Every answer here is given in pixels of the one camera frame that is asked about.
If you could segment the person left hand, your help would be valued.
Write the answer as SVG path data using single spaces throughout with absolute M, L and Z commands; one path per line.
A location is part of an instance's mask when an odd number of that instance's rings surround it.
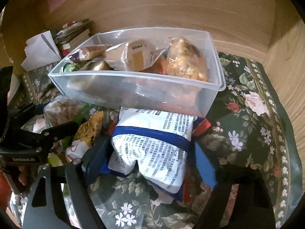
M 24 165 L 13 166 L 11 170 L 12 172 L 9 172 L 1 167 L 1 192 L 20 194 L 27 189 L 31 177 Z

